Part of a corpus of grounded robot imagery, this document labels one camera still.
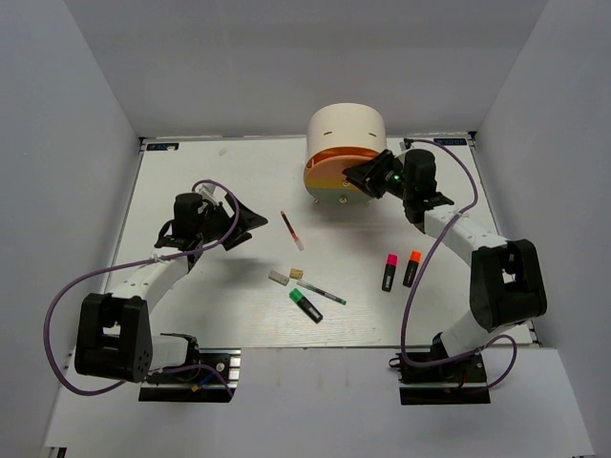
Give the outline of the round cream drawer cabinet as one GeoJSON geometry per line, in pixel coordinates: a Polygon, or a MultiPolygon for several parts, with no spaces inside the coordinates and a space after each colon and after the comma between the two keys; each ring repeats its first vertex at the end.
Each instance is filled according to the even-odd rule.
{"type": "Polygon", "coordinates": [[[375,109],[336,103],[318,110],[306,132],[304,186],[317,201],[363,204],[370,201],[350,184],[343,171],[361,165],[387,148],[386,126],[375,109]]]}

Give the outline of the red pen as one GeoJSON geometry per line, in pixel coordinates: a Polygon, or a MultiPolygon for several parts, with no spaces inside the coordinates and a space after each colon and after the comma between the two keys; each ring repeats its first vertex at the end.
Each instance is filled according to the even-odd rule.
{"type": "Polygon", "coordinates": [[[302,252],[305,250],[305,247],[301,241],[301,239],[299,238],[299,236],[297,235],[295,229],[293,228],[292,224],[290,223],[285,211],[280,211],[280,215],[281,218],[283,219],[283,222],[290,234],[290,236],[292,237],[293,242],[295,243],[295,245],[297,246],[297,249],[302,252]]]}

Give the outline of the grey eraser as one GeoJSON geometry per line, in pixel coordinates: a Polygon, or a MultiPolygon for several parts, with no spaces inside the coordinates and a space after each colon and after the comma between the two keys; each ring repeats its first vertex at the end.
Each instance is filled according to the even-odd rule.
{"type": "Polygon", "coordinates": [[[271,270],[268,274],[268,278],[278,284],[281,284],[283,286],[287,286],[289,283],[289,277],[275,271],[275,270],[271,270]]]}

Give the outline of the green highlighter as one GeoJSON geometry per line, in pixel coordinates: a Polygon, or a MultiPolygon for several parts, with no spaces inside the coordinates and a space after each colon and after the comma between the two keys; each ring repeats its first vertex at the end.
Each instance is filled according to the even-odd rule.
{"type": "Polygon", "coordinates": [[[288,296],[314,323],[320,323],[323,320],[322,313],[299,289],[293,288],[288,296]]]}

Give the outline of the pink highlighter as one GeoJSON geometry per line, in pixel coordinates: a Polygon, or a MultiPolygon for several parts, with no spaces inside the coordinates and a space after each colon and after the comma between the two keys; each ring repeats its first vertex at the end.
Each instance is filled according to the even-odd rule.
{"type": "Polygon", "coordinates": [[[386,263],[385,263],[384,273],[383,273],[382,285],[381,285],[381,289],[384,292],[390,292],[392,289],[394,278],[395,278],[397,262],[398,262],[398,257],[396,254],[388,254],[386,263]]]}

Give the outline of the orange highlighter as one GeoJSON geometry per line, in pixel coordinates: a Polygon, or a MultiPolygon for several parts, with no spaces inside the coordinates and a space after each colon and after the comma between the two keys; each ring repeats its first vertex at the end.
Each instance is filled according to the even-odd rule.
{"type": "Polygon", "coordinates": [[[414,281],[415,281],[415,277],[417,274],[417,270],[421,261],[421,257],[422,257],[422,253],[420,251],[412,251],[410,258],[408,260],[408,264],[406,267],[406,271],[404,274],[404,278],[402,281],[402,284],[408,288],[411,288],[414,281]]]}

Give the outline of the green pen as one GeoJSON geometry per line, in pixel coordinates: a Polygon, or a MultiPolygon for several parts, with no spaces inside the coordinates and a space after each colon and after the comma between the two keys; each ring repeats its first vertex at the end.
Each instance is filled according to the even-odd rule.
{"type": "Polygon", "coordinates": [[[297,280],[297,285],[303,287],[304,289],[306,289],[308,291],[314,292],[314,293],[316,293],[316,294],[318,294],[318,295],[320,295],[322,297],[325,297],[325,298],[327,298],[327,299],[329,299],[329,300],[331,300],[333,302],[337,302],[337,303],[339,303],[341,305],[346,305],[347,304],[346,300],[344,300],[344,299],[342,299],[342,298],[340,298],[340,297],[338,297],[336,295],[333,295],[333,294],[327,292],[326,290],[324,290],[324,289],[322,289],[322,288],[320,288],[318,286],[315,286],[315,285],[313,285],[313,284],[311,284],[309,282],[297,280]]]}

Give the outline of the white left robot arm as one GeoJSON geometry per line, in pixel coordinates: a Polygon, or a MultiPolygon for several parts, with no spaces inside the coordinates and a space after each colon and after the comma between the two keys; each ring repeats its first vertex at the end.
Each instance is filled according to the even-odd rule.
{"type": "Polygon", "coordinates": [[[218,245],[229,251],[268,223],[231,194],[217,202],[206,193],[176,197],[173,217],[158,233],[152,256],[115,290],[89,294],[81,304],[74,367],[78,374],[139,383],[170,370],[180,380],[200,374],[196,338],[154,335],[150,314],[188,275],[201,255],[218,245]]]}

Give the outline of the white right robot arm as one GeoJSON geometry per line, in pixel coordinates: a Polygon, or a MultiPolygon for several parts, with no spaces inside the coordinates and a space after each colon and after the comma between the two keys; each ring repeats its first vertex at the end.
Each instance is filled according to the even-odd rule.
{"type": "Polygon", "coordinates": [[[509,240],[471,221],[472,203],[458,208],[437,189],[432,152],[411,149],[403,157],[385,150],[343,172],[347,181],[372,198],[400,198],[407,220],[445,245],[471,269],[469,309],[451,327],[434,337],[425,362],[403,352],[406,365],[432,368],[450,381],[462,373],[467,358],[505,338],[506,330],[546,313],[547,296],[537,249],[526,239],[509,240]]]}

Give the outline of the tan eraser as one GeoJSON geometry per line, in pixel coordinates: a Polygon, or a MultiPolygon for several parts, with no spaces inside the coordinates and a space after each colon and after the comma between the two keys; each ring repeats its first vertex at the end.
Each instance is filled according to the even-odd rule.
{"type": "Polygon", "coordinates": [[[294,269],[294,268],[291,268],[291,269],[290,269],[290,272],[289,272],[289,277],[290,277],[291,279],[296,279],[296,280],[298,280],[298,279],[301,279],[301,278],[303,277],[303,275],[304,275],[304,272],[303,272],[302,270],[299,270],[299,269],[294,269]]]}

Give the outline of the blue label right corner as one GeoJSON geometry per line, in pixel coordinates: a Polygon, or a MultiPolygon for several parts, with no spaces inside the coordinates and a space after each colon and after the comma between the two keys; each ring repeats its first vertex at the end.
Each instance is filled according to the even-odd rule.
{"type": "Polygon", "coordinates": [[[435,143],[444,145],[444,146],[467,146],[468,141],[465,138],[458,137],[436,137],[433,140],[435,143]]]}

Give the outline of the blue label corner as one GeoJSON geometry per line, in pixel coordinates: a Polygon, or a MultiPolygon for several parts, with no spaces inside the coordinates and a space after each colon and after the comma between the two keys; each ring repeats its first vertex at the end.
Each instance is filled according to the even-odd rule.
{"type": "Polygon", "coordinates": [[[465,138],[458,137],[436,137],[433,140],[435,143],[444,145],[444,146],[467,146],[468,141],[465,138]]]}
{"type": "Polygon", "coordinates": [[[176,151],[178,148],[178,142],[148,143],[146,145],[146,151],[154,152],[176,151]]]}

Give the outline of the blue label left corner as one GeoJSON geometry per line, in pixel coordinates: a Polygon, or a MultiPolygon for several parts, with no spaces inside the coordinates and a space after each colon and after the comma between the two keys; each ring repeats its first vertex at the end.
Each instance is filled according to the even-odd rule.
{"type": "Polygon", "coordinates": [[[154,152],[176,151],[178,148],[178,142],[148,143],[146,145],[146,151],[154,152]]]}

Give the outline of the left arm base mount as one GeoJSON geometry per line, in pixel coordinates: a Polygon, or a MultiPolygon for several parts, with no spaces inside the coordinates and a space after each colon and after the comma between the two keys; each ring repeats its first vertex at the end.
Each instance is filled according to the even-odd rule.
{"type": "Polygon", "coordinates": [[[200,349],[187,365],[196,367],[150,375],[140,385],[142,403],[228,404],[237,390],[241,370],[240,349],[200,349]]]}

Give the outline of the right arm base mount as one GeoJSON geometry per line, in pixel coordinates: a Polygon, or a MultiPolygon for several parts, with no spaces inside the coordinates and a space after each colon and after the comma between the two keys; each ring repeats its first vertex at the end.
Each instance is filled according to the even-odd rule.
{"type": "Polygon", "coordinates": [[[389,359],[398,373],[402,406],[487,405],[491,402],[481,356],[432,367],[408,365],[397,353],[389,359]]]}

